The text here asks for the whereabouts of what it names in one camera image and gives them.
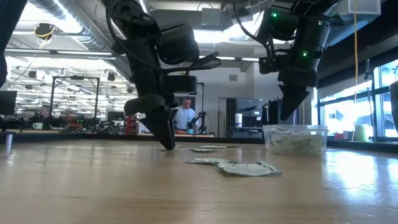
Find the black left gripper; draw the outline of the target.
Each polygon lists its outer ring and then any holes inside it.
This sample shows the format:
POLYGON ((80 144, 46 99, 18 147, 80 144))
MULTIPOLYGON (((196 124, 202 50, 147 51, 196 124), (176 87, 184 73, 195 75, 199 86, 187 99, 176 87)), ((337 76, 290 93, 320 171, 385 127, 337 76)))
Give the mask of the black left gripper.
POLYGON ((130 66, 130 69, 130 81, 135 84, 138 97, 125 103, 125 114, 144 113, 146 117, 139 121, 166 150, 174 150, 178 103, 169 85, 171 68, 130 66))

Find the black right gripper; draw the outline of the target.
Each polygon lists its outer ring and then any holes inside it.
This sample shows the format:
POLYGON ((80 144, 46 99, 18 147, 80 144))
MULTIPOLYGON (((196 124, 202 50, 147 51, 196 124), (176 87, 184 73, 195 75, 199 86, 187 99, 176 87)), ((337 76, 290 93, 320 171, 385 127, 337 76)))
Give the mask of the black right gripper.
POLYGON ((288 57, 283 62, 278 74, 278 81, 285 84, 279 85, 283 94, 281 120, 287 120, 294 113, 313 90, 310 87, 318 86, 319 61, 319 58, 305 56, 295 60, 288 57))

